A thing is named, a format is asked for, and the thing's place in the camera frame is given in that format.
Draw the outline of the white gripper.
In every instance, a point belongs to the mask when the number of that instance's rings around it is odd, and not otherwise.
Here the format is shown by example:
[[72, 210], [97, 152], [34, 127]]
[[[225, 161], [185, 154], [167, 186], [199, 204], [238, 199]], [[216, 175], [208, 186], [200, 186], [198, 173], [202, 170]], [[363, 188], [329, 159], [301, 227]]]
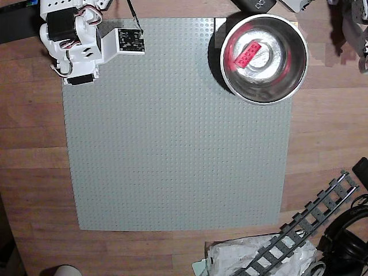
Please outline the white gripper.
[[79, 39], [67, 39], [53, 43], [56, 64], [52, 69], [65, 85], [83, 85], [99, 78], [98, 62], [101, 61], [101, 37], [97, 28]]

